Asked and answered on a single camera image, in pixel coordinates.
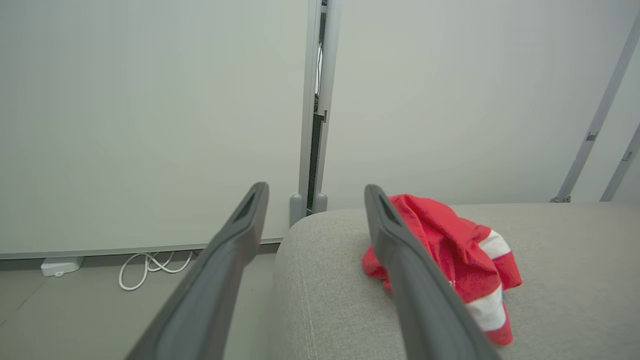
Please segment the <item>fabric upholstery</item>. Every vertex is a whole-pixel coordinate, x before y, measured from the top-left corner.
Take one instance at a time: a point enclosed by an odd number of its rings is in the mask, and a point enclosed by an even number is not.
[[[506,291],[514,340],[504,359],[640,356],[640,206],[453,206],[498,231],[524,280]],[[329,211],[294,225],[276,255],[272,357],[404,359],[391,296],[367,277],[363,209]]]

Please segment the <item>gray post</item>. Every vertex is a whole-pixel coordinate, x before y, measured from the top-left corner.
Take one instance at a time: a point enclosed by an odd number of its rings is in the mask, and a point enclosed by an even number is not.
[[[620,187],[622,183],[622,179],[625,177],[629,166],[631,166],[631,162],[634,160],[638,147],[640,147],[640,124],[636,129],[636,133],[634,137],[631,139],[627,150],[625,150],[625,154],[622,156],[622,160],[620,160],[620,164],[616,168],[616,171],[613,173],[607,188],[604,190],[600,201],[611,201],[613,199],[613,195],[615,195],[616,191]]]
[[[338,52],[338,35],[342,21],[342,0],[330,0],[327,3],[326,23],[324,25],[324,42],[322,50],[322,74],[320,94],[318,94],[318,114],[324,113],[324,123],[320,135],[320,149],[318,151],[318,166],[316,171],[316,193],[314,194],[313,213],[326,211],[327,195],[322,193],[324,177],[324,155],[326,154],[326,139],[331,123],[331,99],[333,97],[333,77],[335,75],[335,60]]]
[[[636,49],[638,37],[640,37],[640,12],[636,15],[636,20],[634,21],[634,25],[631,27],[631,32],[627,37],[627,42],[625,42],[625,46],[622,48],[622,53],[620,54],[618,63],[613,70],[613,74],[611,75],[607,89],[602,96],[600,105],[593,116],[593,121],[591,121],[591,125],[587,130],[587,135],[584,137],[580,150],[578,150],[578,155],[576,155],[575,160],[571,165],[571,169],[569,169],[569,173],[564,179],[562,187],[560,187],[558,195],[551,199],[551,202],[571,202],[571,191],[573,190],[575,183],[578,181],[578,177],[584,168],[584,164],[587,162],[591,148],[593,148],[593,144],[595,143],[598,133],[602,128],[602,124],[611,109],[613,99],[615,99],[616,94],[618,93],[620,83],[622,83],[622,79],[625,76],[629,62],[631,61],[631,56]]]
[[[310,0],[307,11],[307,50],[305,54],[305,84],[302,102],[302,138],[300,144],[300,177],[298,192],[289,199],[289,227],[307,215],[306,201],[311,162],[311,132],[316,102],[316,69],[322,0]]]

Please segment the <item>floor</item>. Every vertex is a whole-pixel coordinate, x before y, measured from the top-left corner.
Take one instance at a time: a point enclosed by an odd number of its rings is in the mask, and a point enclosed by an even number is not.
[[[186,256],[177,253],[169,268]],[[141,288],[124,291],[118,273],[127,258],[87,257],[63,277],[44,277],[41,259],[0,261],[0,359],[123,359],[186,274],[149,273]],[[274,258],[260,254],[244,270],[225,359],[269,358]],[[143,273],[136,260],[124,274],[128,286]]]

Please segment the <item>white panel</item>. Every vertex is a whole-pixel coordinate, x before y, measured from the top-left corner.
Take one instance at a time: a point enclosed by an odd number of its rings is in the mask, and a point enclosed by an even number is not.
[[[298,189],[307,6],[0,5],[0,253],[206,243],[256,181]]]
[[[449,204],[546,202],[640,3],[344,2],[323,192],[367,183]]]
[[[640,123],[640,51],[636,48],[627,73],[598,134],[589,159],[571,194],[572,202],[594,202],[607,188]],[[630,168],[627,176],[632,176]]]
[[[637,154],[612,201],[640,202],[640,157]]]

